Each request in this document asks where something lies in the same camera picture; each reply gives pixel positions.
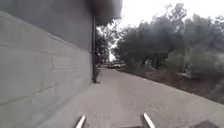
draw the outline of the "gray concrete wall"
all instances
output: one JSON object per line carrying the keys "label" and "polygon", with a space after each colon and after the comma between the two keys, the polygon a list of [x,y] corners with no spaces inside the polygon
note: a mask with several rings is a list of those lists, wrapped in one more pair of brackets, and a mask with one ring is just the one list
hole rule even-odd
{"label": "gray concrete wall", "polygon": [[0,0],[0,10],[90,51],[91,14],[86,0]]}
{"label": "gray concrete wall", "polygon": [[[88,47],[89,31],[79,40]],[[41,124],[87,88],[91,74],[89,50],[0,11],[0,128]]]}

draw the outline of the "concrete pavement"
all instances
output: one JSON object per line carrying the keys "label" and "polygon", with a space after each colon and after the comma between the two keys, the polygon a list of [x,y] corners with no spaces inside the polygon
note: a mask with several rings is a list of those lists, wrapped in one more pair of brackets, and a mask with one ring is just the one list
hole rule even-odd
{"label": "concrete pavement", "polygon": [[82,114],[88,128],[140,126],[144,112],[157,128],[224,128],[221,104],[116,70],[103,69],[99,81],[38,128],[72,128]]}

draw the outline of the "tree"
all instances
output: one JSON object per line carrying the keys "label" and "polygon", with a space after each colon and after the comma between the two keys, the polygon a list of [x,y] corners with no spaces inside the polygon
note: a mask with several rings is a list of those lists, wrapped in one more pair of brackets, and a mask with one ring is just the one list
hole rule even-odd
{"label": "tree", "polygon": [[106,63],[109,57],[108,43],[104,36],[97,30],[96,31],[96,45],[95,45],[95,60],[96,64]]}
{"label": "tree", "polygon": [[113,53],[127,65],[143,66],[150,60],[152,66],[158,68],[173,50],[175,34],[181,32],[185,16],[183,5],[177,4],[170,13],[155,16],[151,23],[145,22],[137,28],[124,29]]}

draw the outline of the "bush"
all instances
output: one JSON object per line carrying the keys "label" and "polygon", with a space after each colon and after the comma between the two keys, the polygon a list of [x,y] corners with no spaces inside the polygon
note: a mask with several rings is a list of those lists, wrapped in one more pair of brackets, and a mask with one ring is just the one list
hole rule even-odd
{"label": "bush", "polygon": [[166,59],[166,65],[168,69],[187,73],[191,78],[221,76],[224,71],[224,55],[201,50],[188,54],[173,51]]}
{"label": "bush", "polygon": [[195,51],[188,60],[187,70],[192,77],[220,76],[223,62],[212,52]]}
{"label": "bush", "polygon": [[185,65],[185,55],[183,52],[180,51],[173,51],[168,55],[166,59],[166,66],[168,69],[182,72]]}

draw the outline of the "vegetation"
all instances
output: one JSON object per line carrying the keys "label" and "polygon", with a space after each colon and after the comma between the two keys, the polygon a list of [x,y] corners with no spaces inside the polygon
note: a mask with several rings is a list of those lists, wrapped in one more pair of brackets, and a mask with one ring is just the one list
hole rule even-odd
{"label": "vegetation", "polygon": [[145,74],[150,71],[146,67],[153,67],[191,81],[214,78],[217,83],[212,90],[220,90],[223,80],[219,83],[217,78],[224,75],[224,17],[186,16],[187,10],[179,3],[174,8],[167,6],[163,15],[154,16],[149,23],[108,30],[114,35],[110,43],[117,44],[112,53],[141,75],[143,70]]}

